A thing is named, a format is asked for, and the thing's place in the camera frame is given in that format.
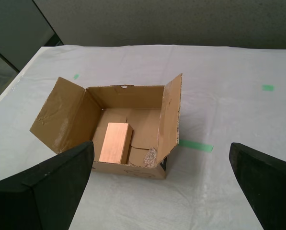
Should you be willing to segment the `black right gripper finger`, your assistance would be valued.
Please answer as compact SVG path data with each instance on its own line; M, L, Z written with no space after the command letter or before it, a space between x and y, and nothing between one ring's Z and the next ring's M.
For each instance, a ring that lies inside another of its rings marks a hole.
M0 180L0 230L67 230L88 183L93 142Z
M286 161L232 143L229 162L265 230L286 230Z

